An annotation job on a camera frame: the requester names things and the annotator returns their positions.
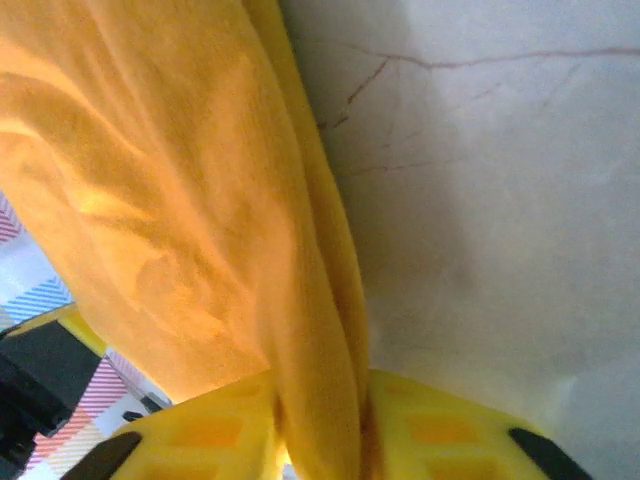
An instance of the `yellow towel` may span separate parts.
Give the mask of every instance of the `yellow towel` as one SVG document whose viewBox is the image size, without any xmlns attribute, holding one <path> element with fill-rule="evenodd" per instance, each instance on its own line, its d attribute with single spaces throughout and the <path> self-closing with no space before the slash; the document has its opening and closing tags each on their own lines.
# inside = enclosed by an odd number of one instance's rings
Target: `yellow towel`
<svg viewBox="0 0 640 480">
<path fill-rule="evenodd" d="M 271 368 L 302 478 L 358 478 L 362 288 L 275 0 L 2 0 L 0 73 L 0 187 L 96 332 L 176 400 Z"/>
</svg>

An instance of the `white marble surface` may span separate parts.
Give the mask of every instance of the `white marble surface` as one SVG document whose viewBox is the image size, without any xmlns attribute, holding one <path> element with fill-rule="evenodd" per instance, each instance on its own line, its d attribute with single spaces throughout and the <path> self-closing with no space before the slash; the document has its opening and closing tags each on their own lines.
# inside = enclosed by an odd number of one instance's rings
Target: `white marble surface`
<svg viewBox="0 0 640 480">
<path fill-rule="evenodd" d="M 589 374 L 640 365 L 640 3 L 283 9 L 356 239 L 375 364 L 581 424 L 567 405 Z"/>
</svg>

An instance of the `white surface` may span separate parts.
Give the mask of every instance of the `white surface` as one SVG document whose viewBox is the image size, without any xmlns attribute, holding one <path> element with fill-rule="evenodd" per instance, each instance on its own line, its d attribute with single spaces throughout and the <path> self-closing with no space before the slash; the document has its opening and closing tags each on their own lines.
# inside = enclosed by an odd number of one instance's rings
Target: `white surface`
<svg viewBox="0 0 640 480">
<path fill-rule="evenodd" d="M 637 373 L 600 378 L 640 367 L 640 3 L 283 9 L 355 236 L 376 365 L 573 425 L 565 444 L 637 441 Z M 601 403 L 573 415 L 583 391 Z"/>
<path fill-rule="evenodd" d="M 0 304 L 53 277 L 55 270 L 28 233 L 0 244 Z"/>
</svg>

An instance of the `black object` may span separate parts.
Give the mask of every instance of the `black object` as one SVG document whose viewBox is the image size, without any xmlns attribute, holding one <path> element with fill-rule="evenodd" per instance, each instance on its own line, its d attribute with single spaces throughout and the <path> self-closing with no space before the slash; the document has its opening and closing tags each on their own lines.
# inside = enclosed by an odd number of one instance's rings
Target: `black object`
<svg viewBox="0 0 640 480">
<path fill-rule="evenodd" d="M 122 418 L 129 423 L 135 422 L 136 420 L 142 417 L 144 417 L 144 415 L 142 415 L 141 413 L 132 412 L 130 410 L 127 410 L 122 414 Z"/>
<path fill-rule="evenodd" d="M 512 428 L 509 436 L 550 480 L 593 480 L 591 475 L 548 438 L 524 428 Z"/>
<path fill-rule="evenodd" d="M 138 432 L 127 432 L 99 443 L 61 480 L 109 480 L 141 441 Z"/>
<path fill-rule="evenodd" d="M 73 414 L 100 358 L 57 321 L 0 333 L 0 478 L 20 476 L 37 432 L 54 435 Z"/>
<path fill-rule="evenodd" d="M 147 409 L 149 413 L 156 413 L 162 410 L 162 406 L 158 405 L 156 401 L 149 395 L 145 395 L 140 399 L 140 403 Z"/>
</svg>

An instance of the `yellow plastic object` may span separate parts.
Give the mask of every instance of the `yellow plastic object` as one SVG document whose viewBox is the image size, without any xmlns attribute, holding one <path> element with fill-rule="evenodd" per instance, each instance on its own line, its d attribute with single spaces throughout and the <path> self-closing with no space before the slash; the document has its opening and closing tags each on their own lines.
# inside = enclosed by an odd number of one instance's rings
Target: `yellow plastic object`
<svg viewBox="0 0 640 480">
<path fill-rule="evenodd" d="M 78 313 L 75 304 L 58 308 L 50 312 L 38 315 L 31 320 L 24 322 L 15 330 L 9 332 L 7 336 L 21 335 L 29 330 L 38 328 L 46 323 L 57 321 L 71 335 L 80 340 L 97 356 L 102 357 L 107 352 L 107 344 L 87 325 Z"/>
<path fill-rule="evenodd" d="M 369 392 L 384 480 L 548 480 L 508 436 L 520 419 L 381 371 Z"/>
<path fill-rule="evenodd" d="M 284 452 L 269 373 L 136 420 L 142 441 L 113 480 L 275 480 Z"/>
<path fill-rule="evenodd" d="M 77 311 L 58 318 L 58 323 L 99 357 L 107 353 L 107 344 L 91 330 Z"/>
<path fill-rule="evenodd" d="M 33 330 L 34 328 L 41 327 L 45 323 L 53 322 L 54 320 L 58 320 L 60 316 L 70 315 L 76 312 L 75 305 L 69 305 L 62 308 L 57 308 L 55 310 L 51 310 L 50 312 L 43 313 L 42 315 L 38 315 L 37 317 L 33 317 L 27 320 L 24 323 L 21 323 L 19 327 L 10 331 L 7 336 L 11 337 L 13 335 L 21 335 L 23 333 L 28 332 L 29 330 Z"/>
<path fill-rule="evenodd" d="M 390 373 L 369 378 L 367 480 L 548 480 L 509 437 L 535 432 L 522 420 Z M 280 479 L 275 398 L 264 373 L 136 420 L 116 435 L 142 441 L 111 478 Z"/>
</svg>

